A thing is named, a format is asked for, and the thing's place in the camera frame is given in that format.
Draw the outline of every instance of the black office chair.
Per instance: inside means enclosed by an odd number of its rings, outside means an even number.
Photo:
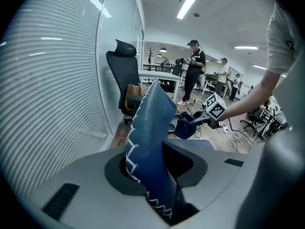
[[[125,97],[128,84],[136,85],[140,83],[138,61],[135,58],[137,50],[129,43],[125,43],[117,39],[116,41],[117,47],[115,51],[108,51],[106,53],[106,59],[121,92],[119,109],[121,109],[124,115],[133,117],[143,97],[130,96],[128,98],[129,101],[134,103],[134,108],[132,111],[125,107]],[[131,121],[132,118],[124,118],[125,124]]]
[[[258,131],[257,131],[257,129],[256,129],[256,127],[254,125],[256,125],[257,123],[260,123],[260,124],[265,123],[264,122],[264,118],[260,117],[260,114],[261,114],[260,108],[257,108],[257,109],[255,109],[255,110],[253,110],[253,111],[248,113],[248,117],[249,117],[251,122],[248,122],[248,121],[245,121],[245,120],[241,120],[240,121],[241,123],[242,122],[247,123],[247,125],[244,127],[244,129],[246,129],[248,127],[252,128],[252,130],[254,132],[253,136],[256,136],[256,135],[259,136],[259,133],[258,133]]]
[[[175,61],[175,63],[176,63],[176,65],[173,68],[172,74],[181,76],[182,75],[182,67],[183,67],[181,59],[177,59]],[[167,92],[173,93],[175,91],[176,82],[174,82],[174,81],[161,81],[161,82],[166,84],[166,91]]]

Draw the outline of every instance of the black opening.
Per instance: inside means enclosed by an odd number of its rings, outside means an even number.
[[[42,211],[55,220],[59,220],[79,186],[76,184],[66,183],[56,192],[50,201],[43,207]]]
[[[163,160],[177,183],[177,189],[172,218],[157,213],[172,226],[199,212],[192,204],[185,202],[182,188],[197,185],[207,171],[207,163],[201,157],[169,142],[163,144]],[[121,193],[146,197],[146,187],[128,178],[125,152],[110,159],[104,172],[108,182]]]
[[[236,160],[236,159],[232,159],[232,158],[228,158],[224,161],[225,163],[228,163],[230,165],[233,165],[233,166],[238,166],[238,167],[242,167],[244,162],[243,161],[240,161],[240,160]]]

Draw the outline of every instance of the black cap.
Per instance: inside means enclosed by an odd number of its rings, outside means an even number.
[[[197,40],[191,40],[187,45],[190,46],[190,45],[194,45],[194,44],[199,45],[199,42]]]

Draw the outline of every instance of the white cable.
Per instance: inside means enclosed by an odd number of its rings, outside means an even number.
[[[226,132],[225,132],[224,134],[225,134],[225,136],[229,139],[229,141],[234,145],[234,147],[236,148],[237,152],[239,153],[239,150],[238,150],[237,146],[235,145],[235,143],[231,141],[231,139],[227,136],[227,133],[226,133]]]
[[[199,126],[196,127],[196,132],[194,133],[194,136],[197,137],[197,138],[200,138],[201,135],[202,135],[202,133],[201,133],[201,127],[202,127],[201,125],[199,125]]]
[[[224,122],[225,122],[226,124],[228,124],[228,129],[229,129],[229,131],[231,131],[231,130],[230,130],[230,127],[229,127],[229,123],[227,123],[226,121],[224,121]],[[249,139],[245,137],[245,135],[243,135],[243,133],[246,133],[246,132],[249,132],[249,131],[244,131],[244,132],[243,132],[243,131],[241,131],[241,128],[239,128],[238,126],[237,126],[237,127],[234,126],[234,128],[239,129],[237,133],[240,134],[240,135],[248,142],[248,144],[249,144],[250,146],[253,146],[253,143],[250,142]]]
[[[230,130],[230,129],[228,129],[228,131],[231,133],[231,135],[234,137],[234,138],[236,138],[236,139],[239,139],[239,138],[241,138],[242,136],[240,135],[240,133],[239,132],[236,132],[238,135],[235,135],[234,133],[233,133],[233,131],[232,130]]]

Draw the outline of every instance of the black slot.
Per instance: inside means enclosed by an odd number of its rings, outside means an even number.
[[[233,165],[233,166],[238,166],[238,167],[242,167],[244,162],[243,161],[240,161],[240,160],[236,160],[236,159],[232,159],[232,158],[228,158],[224,161],[225,163],[228,163],[230,165]]]
[[[75,184],[64,184],[46,204],[42,211],[53,219],[59,220],[67,206],[70,204],[78,188],[79,186]]]

